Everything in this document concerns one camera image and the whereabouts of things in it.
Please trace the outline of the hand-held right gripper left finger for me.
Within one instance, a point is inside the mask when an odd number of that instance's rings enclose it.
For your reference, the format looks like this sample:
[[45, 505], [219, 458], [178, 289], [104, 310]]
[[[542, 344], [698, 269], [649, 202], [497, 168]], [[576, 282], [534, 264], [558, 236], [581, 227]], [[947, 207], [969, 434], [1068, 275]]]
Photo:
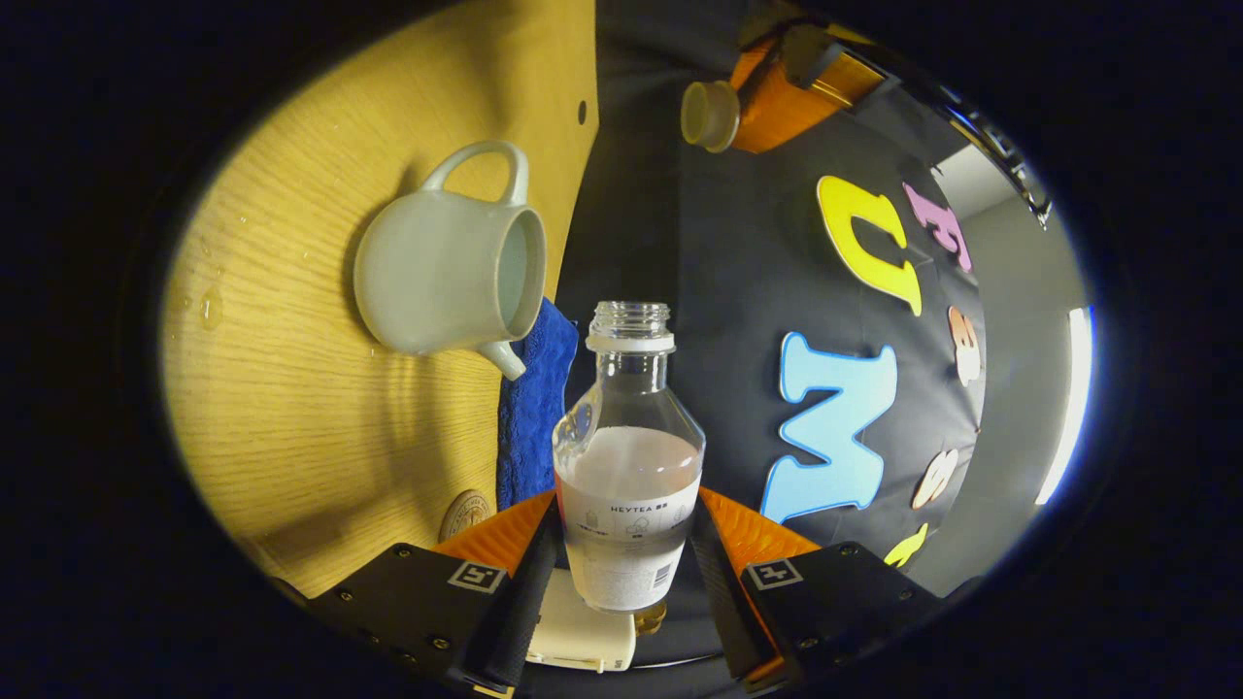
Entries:
[[306, 608], [457, 697], [511, 698], [561, 545], [547, 491], [435, 549], [392, 545]]

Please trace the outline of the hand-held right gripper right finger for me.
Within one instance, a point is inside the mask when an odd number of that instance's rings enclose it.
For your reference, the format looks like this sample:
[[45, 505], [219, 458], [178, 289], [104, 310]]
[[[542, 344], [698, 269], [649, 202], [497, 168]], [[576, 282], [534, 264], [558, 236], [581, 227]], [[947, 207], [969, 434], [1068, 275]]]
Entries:
[[750, 693], [827, 682], [943, 611], [861, 544], [813, 544], [711, 488], [697, 493], [689, 544], [728, 674]]

